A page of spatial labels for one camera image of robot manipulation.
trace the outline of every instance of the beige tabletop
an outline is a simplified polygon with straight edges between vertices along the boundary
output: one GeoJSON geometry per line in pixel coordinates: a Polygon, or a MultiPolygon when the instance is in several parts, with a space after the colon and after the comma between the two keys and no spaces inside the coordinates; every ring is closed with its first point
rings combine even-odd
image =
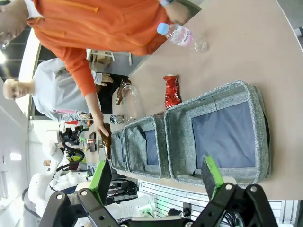
{"type": "MultiPolygon", "coordinates": [[[[260,184],[270,199],[302,199],[303,52],[278,3],[212,0],[186,27],[204,34],[210,49],[200,54],[166,42],[138,67],[130,80],[141,93],[146,114],[165,110],[163,76],[170,73],[179,74],[183,101],[234,80],[258,86],[272,138],[272,173],[260,184]]],[[[113,113],[123,114],[115,101],[116,93],[113,113]]],[[[113,125],[112,130],[121,127],[113,125]]],[[[170,179],[144,180],[205,192],[170,179]]]]}

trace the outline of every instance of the orange sweater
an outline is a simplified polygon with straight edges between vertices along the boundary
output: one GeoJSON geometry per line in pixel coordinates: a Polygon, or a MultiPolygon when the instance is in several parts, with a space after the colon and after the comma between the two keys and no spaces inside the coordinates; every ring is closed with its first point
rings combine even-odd
{"type": "Polygon", "coordinates": [[[153,53],[168,21],[157,0],[34,0],[41,18],[28,20],[41,44],[64,61],[83,95],[95,92],[86,49],[153,53]]]}

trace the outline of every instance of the gray storage bin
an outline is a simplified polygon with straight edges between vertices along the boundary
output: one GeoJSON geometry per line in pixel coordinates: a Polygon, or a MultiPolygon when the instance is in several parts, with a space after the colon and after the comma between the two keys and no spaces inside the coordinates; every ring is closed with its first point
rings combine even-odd
{"type": "Polygon", "coordinates": [[[112,143],[110,146],[111,165],[115,170],[127,171],[125,158],[125,146],[123,140],[123,130],[117,130],[111,134],[112,143]]]}
{"type": "Polygon", "coordinates": [[[170,108],[165,130],[171,177],[203,185],[202,157],[240,186],[270,174],[269,130],[260,91],[235,81],[170,108]]]}
{"type": "Polygon", "coordinates": [[[124,127],[125,155],[131,173],[170,178],[164,115],[142,118],[124,127]]]}

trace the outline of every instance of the brown bottle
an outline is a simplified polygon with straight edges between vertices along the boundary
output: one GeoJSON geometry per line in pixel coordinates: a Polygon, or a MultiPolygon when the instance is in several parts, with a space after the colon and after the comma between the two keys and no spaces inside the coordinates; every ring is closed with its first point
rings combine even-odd
{"type": "Polygon", "coordinates": [[[110,133],[110,124],[104,124],[104,128],[108,131],[109,136],[105,136],[101,132],[101,140],[102,140],[102,145],[104,146],[105,149],[105,155],[107,159],[110,159],[110,145],[112,143],[112,137],[110,133]]]}
{"type": "Polygon", "coordinates": [[[123,79],[120,83],[120,87],[117,92],[117,100],[116,100],[116,105],[120,105],[122,101],[122,89],[124,88],[125,85],[127,84],[132,84],[130,80],[128,79],[123,79]]]}

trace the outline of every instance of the blue inner lining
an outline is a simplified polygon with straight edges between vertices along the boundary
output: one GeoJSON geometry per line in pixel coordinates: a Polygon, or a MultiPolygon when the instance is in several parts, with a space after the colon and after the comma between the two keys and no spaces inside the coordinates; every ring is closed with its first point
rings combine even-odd
{"type": "Polygon", "coordinates": [[[156,132],[155,130],[145,131],[143,137],[146,139],[147,149],[147,164],[148,165],[159,165],[157,144],[156,144],[156,132]]]}
{"type": "Polygon", "coordinates": [[[255,167],[255,137],[247,102],[192,119],[197,168],[212,156],[218,168],[255,167]]]}
{"type": "Polygon", "coordinates": [[[121,148],[122,148],[122,162],[125,162],[125,151],[124,151],[124,143],[123,140],[121,140],[121,148]]]}

